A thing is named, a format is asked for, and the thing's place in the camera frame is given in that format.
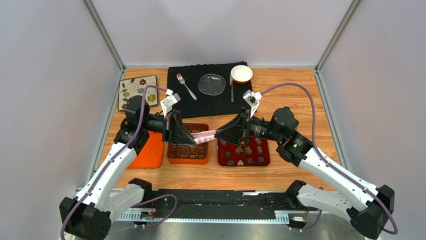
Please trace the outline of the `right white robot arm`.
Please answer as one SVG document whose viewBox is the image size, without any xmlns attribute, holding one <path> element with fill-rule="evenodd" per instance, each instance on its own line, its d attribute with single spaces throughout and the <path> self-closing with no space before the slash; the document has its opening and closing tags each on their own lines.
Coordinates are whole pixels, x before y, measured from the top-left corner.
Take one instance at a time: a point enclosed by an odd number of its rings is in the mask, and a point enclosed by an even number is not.
<svg viewBox="0 0 426 240">
<path fill-rule="evenodd" d="M 395 191 L 376 186 L 336 164 L 297 131 L 298 120 L 289 107 L 277 109 L 271 120 L 257 118 L 242 108 L 238 115 L 216 130 L 215 138 L 245 145 L 250 137 L 275 141 L 276 152 L 286 162 L 317 176 L 334 191 L 315 188 L 296 180 L 287 189 L 306 207 L 317 208 L 346 221 L 361 235 L 376 240 L 388 222 L 394 222 Z"/>
</svg>

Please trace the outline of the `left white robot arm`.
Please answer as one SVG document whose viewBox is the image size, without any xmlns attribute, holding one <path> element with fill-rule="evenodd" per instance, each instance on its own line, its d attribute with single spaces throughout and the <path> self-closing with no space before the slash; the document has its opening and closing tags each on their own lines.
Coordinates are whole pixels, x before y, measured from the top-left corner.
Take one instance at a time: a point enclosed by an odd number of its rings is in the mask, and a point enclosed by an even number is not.
<svg viewBox="0 0 426 240">
<path fill-rule="evenodd" d="M 127 102 L 125 118 L 121 122 L 114 143 L 99 169 L 73 198 L 65 197 L 59 205 L 62 218 L 60 238 L 65 233 L 84 240 L 103 240 L 112 223 L 129 208 L 147 204 L 152 199 L 152 185 L 135 178 L 111 196 L 124 171 L 143 147 L 150 132 L 160 133 L 164 143 L 195 146 L 197 142 L 185 128 L 180 112 L 172 106 L 180 101 L 177 93 L 169 93 L 161 101 L 162 113 L 151 114 L 144 96 L 134 96 Z"/>
</svg>

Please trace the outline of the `pink handled metal tongs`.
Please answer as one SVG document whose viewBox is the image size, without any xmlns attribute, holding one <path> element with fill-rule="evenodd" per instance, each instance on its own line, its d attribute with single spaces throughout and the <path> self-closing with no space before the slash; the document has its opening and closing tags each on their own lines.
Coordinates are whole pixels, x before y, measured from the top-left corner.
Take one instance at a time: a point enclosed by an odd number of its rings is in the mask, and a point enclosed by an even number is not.
<svg viewBox="0 0 426 240">
<path fill-rule="evenodd" d="M 194 141 L 197 145 L 215 140 L 216 139 L 215 134 L 216 134 L 216 130 L 209 130 L 209 131 L 191 133 L 191 135 L 192 135 L 192 137 L 193 137 L 193 139 L 194 139 Z"/>
</svg>

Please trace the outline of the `orange chocolate box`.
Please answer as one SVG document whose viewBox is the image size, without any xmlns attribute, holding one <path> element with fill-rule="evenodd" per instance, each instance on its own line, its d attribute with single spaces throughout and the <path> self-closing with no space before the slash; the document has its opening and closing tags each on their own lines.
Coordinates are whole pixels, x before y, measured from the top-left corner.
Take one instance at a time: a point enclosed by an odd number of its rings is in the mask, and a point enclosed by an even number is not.
<svg viewBox="0 0 426 240">
<path fill-rule="evenodd" d="M 185 123 L 184 126 L 192 134 L 210 130 L 204 123 Z M 197 146 L 168 144 L 166 156 L 168 162 L 175 165 L 206 165 L 209 162 L 209 143 Z"/>
</svg>

